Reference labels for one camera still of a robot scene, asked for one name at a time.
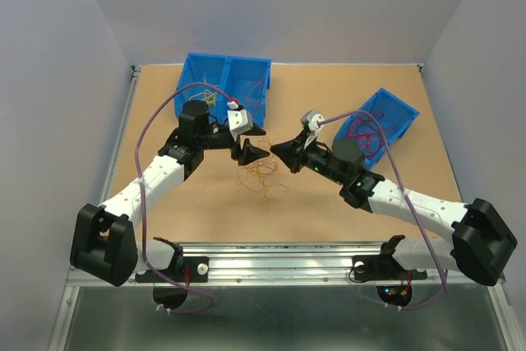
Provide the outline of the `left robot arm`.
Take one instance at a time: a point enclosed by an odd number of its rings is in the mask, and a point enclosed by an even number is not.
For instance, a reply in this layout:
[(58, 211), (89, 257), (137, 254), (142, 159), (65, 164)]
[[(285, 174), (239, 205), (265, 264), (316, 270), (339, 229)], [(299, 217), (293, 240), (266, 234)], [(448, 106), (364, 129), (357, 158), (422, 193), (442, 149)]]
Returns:
[(173, 280), (182, 273), (182, 247), (162, 238), (136, 241), (145, 229), (145, 214), (198, 168), (207, 150), (229, 150), (240, 166), (269, 156), (253, 146), (250, 136), (263, 136), (251, 114), (235, 101), (228, 104), (225, 124), (211, 122), (208, 105), (187, 101), (178, 126), (146, 169), (115, 196), (77, 214), (70, 263), (111, 285), (120, 286), (134, 274), (156, 271)]

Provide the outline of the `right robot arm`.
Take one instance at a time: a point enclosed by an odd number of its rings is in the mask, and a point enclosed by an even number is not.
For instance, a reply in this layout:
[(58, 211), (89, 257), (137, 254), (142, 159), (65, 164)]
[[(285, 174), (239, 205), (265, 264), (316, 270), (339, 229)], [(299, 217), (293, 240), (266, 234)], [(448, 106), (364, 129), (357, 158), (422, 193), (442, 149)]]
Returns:
[(307, 168), (340, 185), (340, 196), (353, 208), (401, 219), (435, 234), (434, 238), (392, 237), (378, 260), (365, 265), (366, 270), (396, 277), (404, 271), (440, 267), (493, 286), (517, 247), (517, 238), (490, 202), (445, 201), (402, 189), (368, 170), (365, 155), (353, 140), (340, 139), (327, 148), (317, 141), (305, 145), (295, 139), (270, 150), (292, 173)]

